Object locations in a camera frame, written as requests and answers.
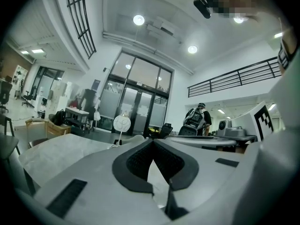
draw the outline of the bag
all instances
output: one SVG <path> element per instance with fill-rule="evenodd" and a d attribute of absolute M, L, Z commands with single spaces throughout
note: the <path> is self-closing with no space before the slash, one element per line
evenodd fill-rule
<path fill-rule="evenodd" d="M 94 121 L 100 121 L 101 116 L 100 113 L 98 111 L 95 111 L 94 113 Z"/>
<path fill-rule="evenodd" d="M 183 126 L 199 130 L 205 124 L 204 112 L 205 110 L 197 107 L 190 110 L 189 115 L 183 120 Z"/>
<path fill-rule="evenodd" d="M 66 112 L 63 109 L 61 109 L 60 111 L 56 112 L 56 114 L 52 117 L 50 121 L 53 122 L 56 126 L 60 126 L 64 123 L 65 116 Z"/>

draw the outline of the desk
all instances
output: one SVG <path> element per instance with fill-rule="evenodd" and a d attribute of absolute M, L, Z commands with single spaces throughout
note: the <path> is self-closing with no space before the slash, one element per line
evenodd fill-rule
<path fill-rule="evenodd" d="M 29 176 L 42 187 L 83 157 L 111 146 L 105 142 L 67 134 L 28 149 L 19 156 L 19 161 Z"/>
<path fill-rule="evenodd" d="M 70 125 L 75 125 L 79 128 L 83 127 L 83 130 L 86 129 L 86 123 L 88 120 L 88 115 L 89 112 L 83 111 L 83 110 L 79 110 L 77 108 L 73 108 L 73 107 L 66 107 L 66 121 L 67 123 L 69 123 Z M 72 115 L 78 116 L 77 119 L 73 119 Z"/>

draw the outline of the glass wall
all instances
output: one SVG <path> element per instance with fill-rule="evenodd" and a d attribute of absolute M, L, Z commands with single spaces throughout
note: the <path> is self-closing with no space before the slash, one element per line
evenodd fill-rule
<path fill-rule="evenodd" d="M 124 85 L 119 82 L 108 80 L 101 96 L 99 113 L 101 120 L 97 123 L 98 128 L 111 130 L 118 102 Z"/>
<path fill-rule="evenodd" d="M 158 78 L 159 67 L 137 58 L 131 69 L 129 79 L 141 82 L 149 87 L 155 88 Z"/>
<path fill-rule="evenodd" d="M 149 123 L 150 128 L 158 129 L 164 125 L 167 104 L 168 104 L 168 99 L 160 96 L 155 96 L 151 119 Z"/>
<path fill-rule="evenodd" d="M 170 83 L 171 83 L 171 73 L 164 69 L 161 69 L 159 79 L 158 79 L 157 89 L 169 93 Z"/>
<path fill-rule="evenodd" d="M 121 53 L 120 57 L 118 58 L 112 69 L 112 74 L 126 78 L 132 67 L 134 59 L 135 58 L 133 56 Z"/>
<path fill-rule="evenodd" d="M 103 90 L 97 127 L 116 132 L 113 120 L 126 112 L 131 119 L 127 135 L 148 136 L 149 128 L 158 131 L 165 121 L 171 76 L 165 68 L 122 52 Z"/>
<path fill-rule="evenodd" d="M 30 91 L 32 99 L 36 100 L 38 94 L 47 98 L 53 81 L 60 81 L 63 74 L 61 70 L 40 67 Z"/>

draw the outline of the door frame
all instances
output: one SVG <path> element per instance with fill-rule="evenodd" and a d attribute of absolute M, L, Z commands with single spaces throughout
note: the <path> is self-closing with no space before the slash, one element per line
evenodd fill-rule
<path fill-rule="evenodd" d="M 125 91 L 126 88 L 136 90 L 137 95 L 135 97 L 135 103 L 134 103 L 134 107 L 133 107 L 131 117 L 130 117 L 131 126 L 130 126 L 130 129 L 126 133 L 124 133 L 125 135 L 132 136 L 132 134 L 133 134 L 133 129 L 134 129 L 134 126 L 135 126 L 135 120 L 136 120 L 136 117 L 137 117 L 137 110 L 138 110 L 138 106 L 139 106 L 141 98 L 142 98 L 142 93 L 144 92 L 146 94 L 152 95 L 152 98 L 151 98 L 150 104 L 149 104 L 149 111 L 148 111 L 148 115 L 147 115 L 147 119 L 146 119 L 146 123 L 145 123 L 145 128 L 144 128 L 144 132 L 143 132 L 143 136 L 146 137 L 146 135 L 148 135 L 148 126 L 149 126 L 149 123 L 150 123 L 152 109 L 153 109 L 153 103 L 154 103 L 154 99 L 155 99 L 156 94 L 149 91 L 149 90 L 143 89 L 142 87 L 133 86 L 133 85 L 128 84 L 128 83 L 125 84 L 124 85 L 124 91 L 121 95 L 119 105 L 116 109 L 115 117 L 120 115 L 121 105 L 124 101 L 124 97 L 125 97 L 125 94 L 126 94 L 126 91 Z M 114 129 L 114 127 L 112 126 L 112 133 L 120 133 L 120 132 L 116 131 Z"/>

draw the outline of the white ceiling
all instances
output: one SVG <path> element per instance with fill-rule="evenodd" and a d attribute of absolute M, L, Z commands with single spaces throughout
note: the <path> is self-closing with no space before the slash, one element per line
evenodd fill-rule
<path fill-rule="evenodd" d="M 209 111 L 211 117 L 215 119 L 226 119 L 226 116 L 229 116 L 230 118 L 233 119 L 251 110 L 253 107 L 257 106 L 262 101 L 266 102 L 266 106 L 268 109 L 273 104 L 273 101 L 268 97 L 268 95 L 258 95 L 258 96 L 251 96 L 251 97 L 229 99 L 225 101 L 205 103 L 205 105 L 206 105 L 206 110 Z M 220 113 L 218 109 L 221 109 L 223 112 L 225 112 L 225 114 Z M 269 111 L 269 113 L 270 116 L 273 118 L 280 117 L 280 113 L 276 106 L 271 111 Z"/>
<path fill-rule="evenodd" d="M 244 44 L 269 40 L 280 31 L 276 19 L 260 14 L 260 21 L 237 24 L 233 19 L 212 14 L 205 19 L 193 5 L 194 0 L 108 0 L 105 32 L 136 39 L 149 45 L 191 70 L 211 59 Z M 136 26 L 135 15 L 142 15 L 145 24 Z M 157 17 L 173 24 L 174 37 L 165 35 L 157 39 L 150 34 L 147 25 L 153 25 Z M 188 47 L 196 45 L 198 53 L 189 54 Z"/>
<path fill-rule="evenodd" d="M 30 0 L 8 32 L 19 51 L 28 51 L 36 63 L 49 66 L 79 68 L 55 33 L 41 0 Z M 31 50 L 42 49 L 44 53 Z"/>

